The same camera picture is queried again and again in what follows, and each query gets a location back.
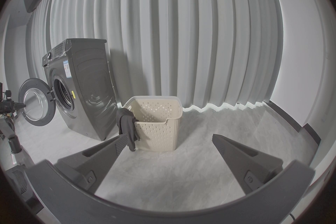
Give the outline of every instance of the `front-loading washing machine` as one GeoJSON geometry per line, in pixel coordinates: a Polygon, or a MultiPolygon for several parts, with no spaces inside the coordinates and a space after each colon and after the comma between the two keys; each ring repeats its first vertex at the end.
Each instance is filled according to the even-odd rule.
{"type": "Polygon", "coordinates": [[[22,114],[36,126],[48,124],[56,105],[67,126],[104,140],[116,124],[117,103],[107,63],[106,40],[69,38],[43,58],[47,83],[32,78],[19,91],[22,114]]]}

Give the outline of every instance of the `gray marble floor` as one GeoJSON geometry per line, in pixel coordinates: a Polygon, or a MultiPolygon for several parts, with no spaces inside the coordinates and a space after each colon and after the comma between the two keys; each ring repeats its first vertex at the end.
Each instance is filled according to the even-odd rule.
{"type": "MultiPolygon", "coordinates": [[[[44,127],[16,122],[16,133],[34,162],[57,159],[94,146],[99,141],[67,128],[60,114],[44,127]]],[[[110,137],[117,135],[115,128],[110,137]]],[[[317,145],[306,132],[297,133],[267,105],[253,109],[208,109],[184,112],[177,149],[173,152],[131,152],[126,147],[96,195],[109,201],[153,211],[188,211],[233,201],[244,195],[212,144],[212,134],[283,159],[309,164],[317,145]]],[[[0,142],[0,161],[8,169],[8,144],[0,142]]]]}

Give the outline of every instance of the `beige plastic basket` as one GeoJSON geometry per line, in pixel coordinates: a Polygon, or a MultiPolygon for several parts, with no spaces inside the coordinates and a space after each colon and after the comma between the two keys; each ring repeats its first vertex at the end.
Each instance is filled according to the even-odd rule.
{"type": "Polygon", "coordinates": [[[175,96],[134,96],[124,108],[132,111],[138,122],[135,128],[140,141],[138,149],[146,151],[173,151],[179,133],[183,108],[175,96]]]}

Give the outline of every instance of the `energy label sticker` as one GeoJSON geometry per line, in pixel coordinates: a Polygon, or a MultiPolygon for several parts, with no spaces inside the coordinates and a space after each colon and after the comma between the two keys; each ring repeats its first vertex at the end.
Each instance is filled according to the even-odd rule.
{"type": "Polygon", "coordinates": [[[65,71],[65,75],[67,78],[71,77],[71,72],[70,72],[70,68],[69,68],[69,61],[63,61],[63,65],[64,65],[64,71],[65,71]]]}

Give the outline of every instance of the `open washing machine door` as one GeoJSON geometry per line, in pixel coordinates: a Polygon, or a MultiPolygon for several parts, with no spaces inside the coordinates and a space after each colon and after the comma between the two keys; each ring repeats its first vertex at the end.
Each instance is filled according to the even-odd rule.
{"type": "Polygon", "coordinates": [[[56,112],[53,90],[40,79],[27,79],[19,90],[19,102],[26,105],[22,115],[35,126],[47,125],[56,112]]]}

